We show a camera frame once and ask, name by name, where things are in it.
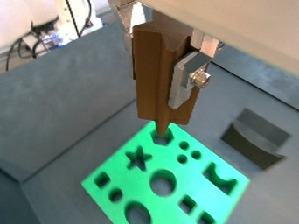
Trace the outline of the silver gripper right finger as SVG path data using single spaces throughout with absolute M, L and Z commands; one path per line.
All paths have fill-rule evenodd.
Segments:
M 211 75 L 206 68 L 217 54 L 219 41 L 203 31 L 194 30 L 191 47 L 194 51 L 174 66 L 169 98 L 169 106 L 173 109 L 178 109 L 191 98 L 194 88 L 205 88 L 209 85 Z

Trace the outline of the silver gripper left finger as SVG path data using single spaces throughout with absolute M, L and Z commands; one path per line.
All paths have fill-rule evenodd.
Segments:
M 123 40 L 130 56 L 130 69 L 134 69 L 134 26 L 146 22 L 143 5 L 138 0 L 107 0 L 123 30 Z

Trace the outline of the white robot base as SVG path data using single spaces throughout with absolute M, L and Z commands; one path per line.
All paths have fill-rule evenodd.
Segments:
M 55 24 L 61 36 L 75 40 L 103 27 L 93 0 L 54 0 L 59 20 Z

